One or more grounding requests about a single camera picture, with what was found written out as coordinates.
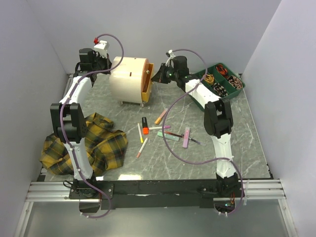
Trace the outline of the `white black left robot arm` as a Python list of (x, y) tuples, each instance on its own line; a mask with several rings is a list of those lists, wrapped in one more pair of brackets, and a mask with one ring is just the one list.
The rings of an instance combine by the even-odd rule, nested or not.
[(94, 47), (79, 50), (79, 62), (69, 89), (59, 103), (50, 106), (54, 135), (65, 145), (74, 169), (74, 179), (84, 181), (81, 192), (87, 198), (94, 198), (99, 187), (93, 183), (94, 172), (89, 164), (84, 144), (87, 125), (80, 104), (93, 87), (97, 74), (109, 73), (112, 63), (106, 49)]

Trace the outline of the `dark red pen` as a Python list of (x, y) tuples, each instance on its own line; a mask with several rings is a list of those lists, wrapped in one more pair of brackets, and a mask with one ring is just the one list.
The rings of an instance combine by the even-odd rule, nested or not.
[(169, 135), (172, 135), (172, 136), (175, 136), (175, 137), (179, 137), (179, 138), (183, 138), (183, 135), (179, 135), (179, 134), (175, 134), (175, 133), (172, 133), (172, 132), (164, 132), (165, 134), (169, 134)]

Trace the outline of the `round beige drawer cabinet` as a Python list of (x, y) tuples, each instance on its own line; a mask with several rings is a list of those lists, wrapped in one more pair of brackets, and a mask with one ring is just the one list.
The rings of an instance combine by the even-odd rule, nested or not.
[(110, 92), (114, 99), (124, 103), (148, 103), (153, 82), (154, 64), (147, 58), (115, 57), (115, 69), (109, 76)]

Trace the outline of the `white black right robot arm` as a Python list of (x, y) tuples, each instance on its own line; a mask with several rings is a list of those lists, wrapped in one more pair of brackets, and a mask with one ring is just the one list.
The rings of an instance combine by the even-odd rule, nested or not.
[(204, 129), (210, 135), (215, 151), (215, 158), (212, 159), (216, 162), (215, 192), (220, 197), (233, 198), (241, 186), (231, 149), (234, 122), (230, 102), (215, 95), (202, 83), (202, 79), (189, 73), (185, 56), (169, 53), (167, 62), (161, 64), (152, 80), (164, 84), (176, 82), (186, 95), (202, 107)]

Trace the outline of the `yellow marker pen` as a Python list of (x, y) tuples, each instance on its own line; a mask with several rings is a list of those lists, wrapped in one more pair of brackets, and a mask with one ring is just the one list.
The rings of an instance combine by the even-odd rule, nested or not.
[(138, 133), (139, 133), (139, 137), (140, 137), (140, 142), (143, 144), (144, 140), (143, 140), (143, 136), (142, 136), (142, 130), (140, 127), (140, 123), (137, 123), (137, 127), (138, 127)]

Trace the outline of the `lilac highlighter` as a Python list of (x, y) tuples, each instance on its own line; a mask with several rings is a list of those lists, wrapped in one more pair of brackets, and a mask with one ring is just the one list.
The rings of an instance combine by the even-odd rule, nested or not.
[(187, 149), (188, 148), (188, 143), (189, 143), (189, 134), (190, 134), (190, 128), (186, 127), (185, 132), (183, 135), (183, 148)]

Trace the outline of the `purple blue pen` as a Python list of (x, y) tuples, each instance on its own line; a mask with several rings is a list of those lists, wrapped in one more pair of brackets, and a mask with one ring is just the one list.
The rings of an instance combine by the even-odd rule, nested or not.
[(193, 138), (189, 138), (189, 140), (190, 140), (190, 141), (193, 141), (193, 142), (195, 142), (195, 143), (197, 143), (197, 144), (199, 144), (199, 145), (202, 145), (202, 143), (201, 143), (200, 141), (197, 141), (197, 140), (195, 140), (195, 139), (193, 139)]

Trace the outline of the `mint green highlighter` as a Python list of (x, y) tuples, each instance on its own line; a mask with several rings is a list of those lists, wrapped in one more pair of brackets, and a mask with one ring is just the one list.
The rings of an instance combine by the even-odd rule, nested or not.
[[(161, 131), (158, 131), (157, 133), (157, 136), (158, 137), (163, 137), (163, 133)], [(165, 138), (166, 139), (169, 139), (169, 140), (172, 140), (172, 141), (179, 141), (179, 137), (175, 137), (175, 136), (172, 136), (172, 135), (169, 135), (169, 134), (164, 134)]]

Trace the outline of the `orange black highlighter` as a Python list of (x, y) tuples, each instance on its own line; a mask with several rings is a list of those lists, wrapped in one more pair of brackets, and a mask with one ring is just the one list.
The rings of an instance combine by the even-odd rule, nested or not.
[(147, 118), (142, 117), (142, 129), (143, 129), (143, 134), (148, 135), (149, 134), (149, 127), (147, 123)]

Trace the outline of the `pink white pen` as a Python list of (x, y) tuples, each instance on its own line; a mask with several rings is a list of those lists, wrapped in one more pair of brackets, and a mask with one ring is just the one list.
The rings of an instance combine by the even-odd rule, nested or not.
[(143, 149), (145, 148), (145, 145), (147, 144), (147, 142), (148, 142), (148, 138), (146, 138), (146, 139), (144, 140), (144, 142), (143, 142), (143, 144), (142, 144), (142, 146), (141, 146), (141, 148), (140, 148), (140, 150), (139, 150), (139, 152), (138, 152), (138, 154), (137, 154), (137, 156), (136, 156), (137, 158), (140, 157), (140, 155), (141, 155)]

